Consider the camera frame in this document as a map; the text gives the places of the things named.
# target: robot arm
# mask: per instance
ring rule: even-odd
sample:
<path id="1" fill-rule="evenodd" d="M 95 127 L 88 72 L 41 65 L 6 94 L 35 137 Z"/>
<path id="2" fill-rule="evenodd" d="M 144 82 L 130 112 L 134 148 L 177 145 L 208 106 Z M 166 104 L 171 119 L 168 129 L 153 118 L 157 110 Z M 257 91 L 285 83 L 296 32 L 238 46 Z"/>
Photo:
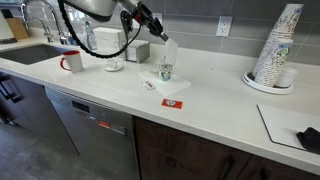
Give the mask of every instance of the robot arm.
<path id="1" fill-rule="evenodd" d="M 59 0 L 65 4 L 82 11 L 99 22 L 107 22 L 111 19 L 112 13 L 118 3 L 126 9 L 121 13 L 121 21 L 124 31 L 128 34 L 132 31 L 132 19 L 135 19 L 141 26 L 145 25 L 150 33 L 161 37 L 164 41 L 168 36 L 163 32 L 163 27 L 157 18 L 153 18 L 152 12 L 141 2 L 133 4 L 129 0 Z"/>

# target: small card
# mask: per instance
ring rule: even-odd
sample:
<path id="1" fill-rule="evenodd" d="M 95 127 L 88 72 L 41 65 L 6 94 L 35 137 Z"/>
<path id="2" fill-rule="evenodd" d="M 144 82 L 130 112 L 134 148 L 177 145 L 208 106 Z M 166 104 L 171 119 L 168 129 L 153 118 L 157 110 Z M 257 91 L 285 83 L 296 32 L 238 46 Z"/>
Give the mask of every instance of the small card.
<path id="1" fill-rule="evenodd" d="M 153 84 L 151 84 L 150 81 L 142 82 L 142 85 L 146 87 L 149 91 L 156 88 Z"/>
<path id="2" fill-rule="evenodd" d="M 182 101 L 174 101 L 174 100 L 170 100 L 170 99 L 163 99 L 162 106 L 181 109 L 182 108 Z"/>

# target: red label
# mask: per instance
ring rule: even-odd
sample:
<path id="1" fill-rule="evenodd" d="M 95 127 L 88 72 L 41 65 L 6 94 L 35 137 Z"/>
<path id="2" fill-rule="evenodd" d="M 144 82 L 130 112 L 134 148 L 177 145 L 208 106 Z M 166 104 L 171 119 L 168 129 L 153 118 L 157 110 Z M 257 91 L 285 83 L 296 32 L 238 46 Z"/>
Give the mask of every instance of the red label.
<path id="1" fill-rule="evenodd" d="M 110 129 L 110 127 L 111 127 L 111 125 L 107 122 L 99 121 L 99 120 L 97 122 L 98 122 L 99 126 L 102 126 L 102 127 L 108 128 L 108 129 Z"/>
<path id="2" fill-rule="evenodd" d="M 182 101 L 174 101 L 170 99 L 163 99 L 162 106 L 172 107 L 172 108 L 182 108 Z"/>

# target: cabinet door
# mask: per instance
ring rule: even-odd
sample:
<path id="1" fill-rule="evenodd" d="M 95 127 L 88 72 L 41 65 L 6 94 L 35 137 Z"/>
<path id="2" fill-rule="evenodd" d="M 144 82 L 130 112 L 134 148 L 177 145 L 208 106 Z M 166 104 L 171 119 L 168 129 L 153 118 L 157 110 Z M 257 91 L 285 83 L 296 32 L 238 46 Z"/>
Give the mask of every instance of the cabinet door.
<path id="1" fill-rule="evenodd" d="M 143 180 L 233 180 L 250 155 L 136 118 Z"/>
<path id="2" fill-rule="evenodd" d="M 23 98 L 19 105 L 37 127 L 37 133 L 63 148 L 77 152 L 43 86 L 10 76 L 12 88 Z"/>
<path id="3" fill-rule="evenodd" d="M 1 113 L 6 119 L 26 128 L 33 132 L 37 132 L 37 128 L 30 121 L 25 112 L 19 105 L 20 98 L 9 86 L 10 76 L 0 72 L 0 103 Z"/>
<path id="4" fill-rule="evenodd" d="M 320 177 L 262 157 L 252 156 L 238 180 L 320 180 Z"/>

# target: white countertop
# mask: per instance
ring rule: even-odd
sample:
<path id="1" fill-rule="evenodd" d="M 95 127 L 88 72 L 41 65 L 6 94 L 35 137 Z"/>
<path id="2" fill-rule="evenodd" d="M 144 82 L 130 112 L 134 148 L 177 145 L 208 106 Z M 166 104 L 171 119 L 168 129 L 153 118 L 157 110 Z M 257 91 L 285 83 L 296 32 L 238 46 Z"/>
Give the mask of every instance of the white countertop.
<path id="1" fill-rule="evenodd" d="M 36 43 L 47 44 L 44 38 L 30 38 L 1 45 L 0 51 Z M 320 175 L 320 155 L 272 143 L 257 109 L 257 104 L 264 104 L 320 116 L 320 83 L 316 79 L 320 76 L 315 74 L 319 67 L 292 64 L 300 74 L 293 92 L 272 95 L 242 82 L 241 76 L 252 69 L 254 58 L 179 49 L 173 73 L 192 84 L 166 97 L 183 101 L 182 109 L 174 109 L 161 106 L 161 93 L 141 85 L 138 73 L 154 69 L 162 52 L 158 45 L 151 49 L 153 58 L 143 64 L 125 62 L 121 71 L 113 73 L 103 70 L 106 60 L 83 51 L 86 70 L 74 75 L 59 67 L 61 57 L 32 65 L 0 58 L 0 71 Z"/>

